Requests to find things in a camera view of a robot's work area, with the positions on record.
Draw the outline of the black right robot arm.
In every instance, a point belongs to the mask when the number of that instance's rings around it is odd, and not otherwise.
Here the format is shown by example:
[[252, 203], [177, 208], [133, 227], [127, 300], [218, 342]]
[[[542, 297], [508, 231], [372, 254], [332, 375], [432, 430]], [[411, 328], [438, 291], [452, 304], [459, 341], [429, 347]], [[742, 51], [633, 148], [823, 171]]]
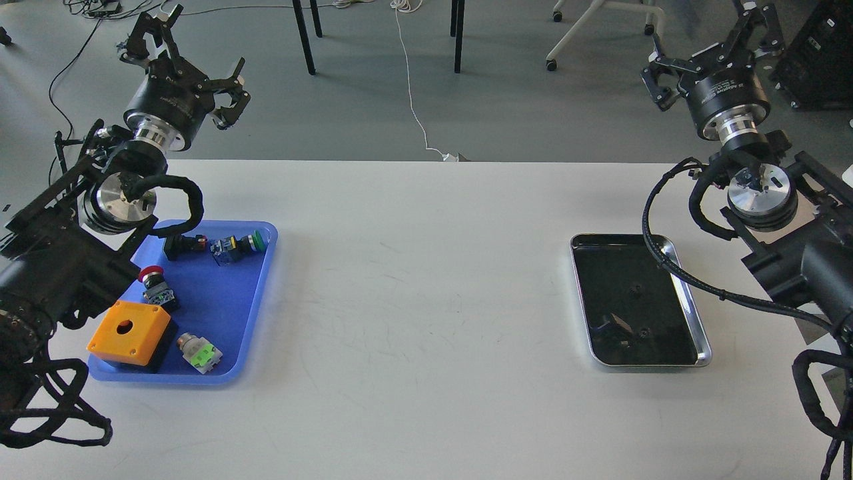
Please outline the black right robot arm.
[[[721, 149], [707, 162], [686, 158], [661, 177], [643, 207], [642, 237], [655, 261], [689, 285], [723, 301], [810, 322], [835, 341], [837, 353], [799, 353], [792, 374], [808, 420], [831, 439], [820, 477], [829, 478], [841, 455], [842, 477], [850, 479], [851, 392], [838, 420], [831, 420], [808, 372], [816, 363], [835, 367], [851, 386], [851, 187], [805, 152], [784, 166], [789, 138], [781, 130], [759, 131], [770, 101], [754, 66], [761, 57], [780, 54], [785, 43], [773, 4], [737, 1], [734, 6], [738, 19], [727, 39], [688, 59], [665, 54], [663, 28], [645, 29], [653, 49], [642, 80], [653, 103], [666, 111], [684, 99], [697, 135], [719, 141]], [[692, 220], [714, 237], [738, 238], [749, 246], [742, 262], [767, 299], [709, 285], [664, 256], [649, 215], [661, 189], [681, 172], [695, 181], [688, 198]]]

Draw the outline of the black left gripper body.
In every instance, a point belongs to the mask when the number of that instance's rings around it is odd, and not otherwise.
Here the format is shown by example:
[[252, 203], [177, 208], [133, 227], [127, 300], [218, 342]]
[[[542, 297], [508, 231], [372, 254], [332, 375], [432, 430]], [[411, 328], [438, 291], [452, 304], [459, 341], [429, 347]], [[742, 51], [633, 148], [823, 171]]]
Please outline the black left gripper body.
[[150, 61], [145, 79], [125, 110], [125, 124], [137, 130], [146, 118], [157, 118], [177, 132], [169, 149], [188, 149], [205, 116], [215, 107], [213, 92], [200, 90], [208, 80], [207, 74], [190, 63], [176, 67], [165, 57]]

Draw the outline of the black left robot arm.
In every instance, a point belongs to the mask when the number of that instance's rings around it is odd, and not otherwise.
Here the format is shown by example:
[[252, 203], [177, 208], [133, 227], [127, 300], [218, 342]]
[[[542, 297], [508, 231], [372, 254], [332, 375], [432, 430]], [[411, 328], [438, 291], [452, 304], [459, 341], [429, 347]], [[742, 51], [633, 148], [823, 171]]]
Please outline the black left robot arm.
[[62, 174], [6, 224], [2, 256], [2, 444], [110, 443], [113, 428], [81, 397], [89, 369], [52, 359], [59, 326], [77, 330], [112, 307], [136, 279], [131, 260], [148, 236], [189, 232], [203, 219], [201, 189], [168, 174], [167, 153], [188, 149], [205, 118], [220, 130], [250, 101], [237, 61], [211, 79], [179, 53], [168, 15], [142, 12], [118, 45], [120, 61], [145, 78], [124, 125], [94, 122], [82, 139], [55, 136]]

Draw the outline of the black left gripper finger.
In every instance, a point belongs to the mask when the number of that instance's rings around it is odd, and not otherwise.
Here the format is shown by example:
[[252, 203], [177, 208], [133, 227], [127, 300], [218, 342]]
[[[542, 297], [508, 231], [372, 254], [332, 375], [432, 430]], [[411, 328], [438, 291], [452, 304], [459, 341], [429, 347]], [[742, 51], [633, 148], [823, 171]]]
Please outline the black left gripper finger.
[[[219, 130], [231, 128], [251, 100], [251, 95], [244, 90], [244, 80], [241, 77], [241, 70], [243, 70], [245, 63], [246, 59], [240, 57], [228, 78], [204, 78], [197, 83], [197, 95], [200, 97], [203, 110], [210, 116]], [[217, 106], [216, 95], [228, 95], [231, 98], [231, 103], [226, 106]]]
[[173, 37], [173, 25], [177, 23], [182, 12], [183, 6], [176, 5], [165, 19], [146, 12], [140, 13], [131, 33], [124, 42], [119, 43], [119, 60], [143, 69], [149, 68], [153, 57], [147, 48], [147, 37], [151, 37], [157, 48], [165, 46], [165, 55], [169, 60], [179, 59], [179, 48]]

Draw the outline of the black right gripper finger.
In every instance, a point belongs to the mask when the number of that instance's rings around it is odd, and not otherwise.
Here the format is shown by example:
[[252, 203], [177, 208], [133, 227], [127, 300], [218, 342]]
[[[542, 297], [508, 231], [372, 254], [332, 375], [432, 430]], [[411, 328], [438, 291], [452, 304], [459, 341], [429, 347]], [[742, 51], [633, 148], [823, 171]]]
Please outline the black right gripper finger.
[[727, 63], [753, 65], [761, 57], [779, 57], [786, 48], [773, 3], [733, 1], [738, 19], [727, 36]]
[[664, 54], [662, 45], [653, 45], [642, 80], [658, 109], [667, 111], [684, 98], [694, 110], [718, 95], [721, 83], [715, 75], [720, 70], [717, 57], [721, 48], [710, 45], [689, 59], [677, 59]]

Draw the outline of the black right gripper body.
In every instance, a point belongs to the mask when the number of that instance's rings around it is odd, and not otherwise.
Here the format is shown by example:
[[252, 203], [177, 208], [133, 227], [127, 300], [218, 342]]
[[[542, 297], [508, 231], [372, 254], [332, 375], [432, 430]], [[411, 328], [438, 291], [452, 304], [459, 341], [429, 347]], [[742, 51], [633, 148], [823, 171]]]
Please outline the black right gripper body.
[[758, 130], [771, 112], [770, 100], [753, 68], [687, 73], [684, 97], [701, 139], [719, 141], [724, 152], [770, 152], [770, 141]]

